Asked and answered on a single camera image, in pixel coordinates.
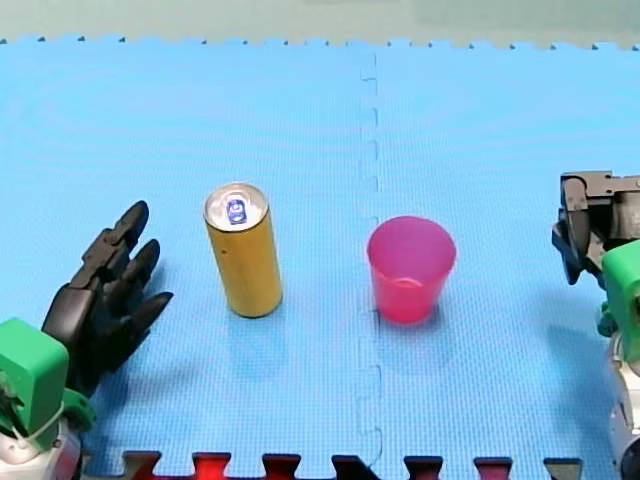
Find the mat seam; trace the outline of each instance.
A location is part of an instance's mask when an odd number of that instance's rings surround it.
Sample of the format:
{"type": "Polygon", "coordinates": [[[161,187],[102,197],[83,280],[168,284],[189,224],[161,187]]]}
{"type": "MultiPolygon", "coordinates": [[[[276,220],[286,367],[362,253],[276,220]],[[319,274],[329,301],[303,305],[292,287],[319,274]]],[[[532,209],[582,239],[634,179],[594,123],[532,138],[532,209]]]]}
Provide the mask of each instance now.
{"type": "MultiPolygon", "coordinates": [[[[366,239],[379,223],[378,192],[380,188],[377,54],[374,48],[366,44],[360,65],[360,82],[362,99],[359,175],[363,190],[361,216],[365,219],[367,226],[363,239],[366,239]]],[[[363,256],[363,263],[363,270],[368,272],[366,255],[363,256]]],[[[376,355],[379,319],[371,300],[371,283],[365,281],[362,285],[366,287],[361,296],[358,321],[366,322],[367,328],[364,329],[365,335],[358,340],[358,425],[365,446],[363,449],[365,458],[362,460],[371,467],[382,456],[382,432],[378,422],[381,370],[376,355]]]]}

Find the green robot part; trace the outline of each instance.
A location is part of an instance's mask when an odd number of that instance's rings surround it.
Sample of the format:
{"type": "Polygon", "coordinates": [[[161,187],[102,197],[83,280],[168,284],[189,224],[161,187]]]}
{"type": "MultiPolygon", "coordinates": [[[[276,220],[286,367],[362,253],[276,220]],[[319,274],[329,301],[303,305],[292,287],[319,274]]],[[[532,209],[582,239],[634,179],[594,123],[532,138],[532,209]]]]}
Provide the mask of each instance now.
{"type": "Polygon", "coordinates": [[[46,333],[16,318],[0,324],[0,428],[42,451],[53,445],[60,415],[91,428],[89,401],[65,387],[68,366],[66,348],[46,333]]]}
{"type": "Polygon", "coordinates": [[[624,360],[640,360],[640,240],[609,250],[602,257],[607,292],[598,330],[620,332],[624,360]]]}

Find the white robot part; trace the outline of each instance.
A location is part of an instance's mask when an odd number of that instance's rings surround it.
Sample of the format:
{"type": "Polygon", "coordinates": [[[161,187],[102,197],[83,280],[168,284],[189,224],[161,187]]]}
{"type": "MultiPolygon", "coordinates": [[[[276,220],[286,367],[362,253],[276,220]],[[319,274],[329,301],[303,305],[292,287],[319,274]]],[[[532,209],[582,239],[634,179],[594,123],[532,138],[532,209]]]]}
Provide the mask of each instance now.
{"type": "Polygon", "coordinates": [[[66,420],[58,425],[53,448],[42,453],[0,434],[0,480],[74,480],[82,453],[80,438],[66,420]]]}
{"type": "Polygon", "coordinates": [[[629,478],[626,470],[629,460],[632,460],[630,456],[635,455],[633,452],[637,450],[636,443],[640,440],[640,364],[625,362],[622,353],[622,341],[616,333],[609,346],[609,366],[615,395],[609,418],[609,441],[616,469],[626,479],[629,478]]]}

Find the can lid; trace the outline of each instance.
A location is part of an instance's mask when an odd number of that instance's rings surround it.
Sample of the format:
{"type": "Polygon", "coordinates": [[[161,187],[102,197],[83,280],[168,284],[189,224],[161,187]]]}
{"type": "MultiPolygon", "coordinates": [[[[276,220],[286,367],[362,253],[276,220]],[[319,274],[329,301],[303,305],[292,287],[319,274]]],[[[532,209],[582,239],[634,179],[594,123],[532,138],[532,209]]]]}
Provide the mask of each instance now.
{"type": "Polygon", "coordinates": [[[267,197],[247,183],[230,183],[214,191],[204,205],[204,218],[213,228],[241,232],[255,227],[267,214],[267,197]]]}

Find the robot finger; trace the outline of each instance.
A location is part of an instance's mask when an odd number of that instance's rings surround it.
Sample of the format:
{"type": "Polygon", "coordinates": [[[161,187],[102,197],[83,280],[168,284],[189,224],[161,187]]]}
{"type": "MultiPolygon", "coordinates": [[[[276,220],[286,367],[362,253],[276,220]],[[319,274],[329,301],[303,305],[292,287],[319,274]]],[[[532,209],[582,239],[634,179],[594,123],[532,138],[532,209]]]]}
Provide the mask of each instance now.
{"type": "Polygon", "coordinates": [[[143,300],[144,288],[160,257],[160,244],[149,241],[125,267],[122,275],[104,286],[104,303],[114,317],[125,317],[143,300]]]}

